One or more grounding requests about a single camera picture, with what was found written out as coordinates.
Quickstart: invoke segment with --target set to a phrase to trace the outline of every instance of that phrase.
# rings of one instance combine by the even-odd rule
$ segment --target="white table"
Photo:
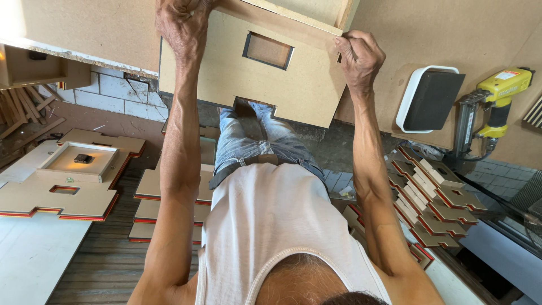
[[[22,182],[57,148],[39,145],[0,174],[0,187]],[[46,304],[91,224],[53,213],[0,217],[0,304]]]

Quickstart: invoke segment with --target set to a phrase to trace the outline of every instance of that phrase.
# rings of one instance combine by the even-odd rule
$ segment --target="wooden box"
[[[78,154],[92,156],[92,159],[89,163],[75,163],[73,160]],[[41,179],[102,183],[118,154],[119,149],[114,147],[66,142],[36,168],[36,174]]]

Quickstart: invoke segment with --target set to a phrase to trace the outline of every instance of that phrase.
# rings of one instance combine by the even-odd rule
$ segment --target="mdf panel with rectangular cutout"
[[[329,127],[346,85],[333,43],[342,30],[307,18],[295,20],[290,17],[304,16],[284,8],[275,14],[243,3],[229,1],[209,16],[198,99],[225,107],[233,107],[235,97],[260,101],[275,106],[277,119]],[[243,57],[249,33],[293,47],[286,70]],[[165,41],[160,63],[158,89],[172,93],[175,56]]]

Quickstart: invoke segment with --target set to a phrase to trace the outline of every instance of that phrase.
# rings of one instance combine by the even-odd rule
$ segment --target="blue jeans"
[[[283,121],[271,119],[272,108],[257,103],[250,103],[256,112],[264,140],[255,141],[247,138],[237,114],[230,109],[223,109],[220,114],[220,138],[216,151],[215,172],[239,162],[246,166],[243,159],[257,155],[276,154],[278,158],[301,165],[325,185],[324,172],[316,163],[311,152],[298,139],[292,127]]]

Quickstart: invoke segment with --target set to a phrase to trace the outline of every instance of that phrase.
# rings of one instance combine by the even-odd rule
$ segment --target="workbench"
[[[332,11],[320,1],[274,0],[277,5],[322,21]],[[395,124],[410,74],[427,65],[453,66],[466,74],[458,98],[477,83],[509,66],[542,71],[542,3],[517,1],[416,0],[362,1],[351,29],[371,31],[388,58],[375,81],[377,118],[382,131],[396,137],[451,149],[454,107],[442,130],[404,134]],[[106,3],[53,0],[12,1],[2,11],[0,42],[17,47],[157,78],[160,37],[154,29],[154,2],[116,0]],[[521,120],[542,93],[535,74],[533,85],[513,97],[508,133],[491,158],[530,168],[542,168],[541,134],[522,127]],[[475,127],[484,115],[477,115]],[[346,90],[335,119],[353,123]],[[481,155],[482,143],[473,142]]]

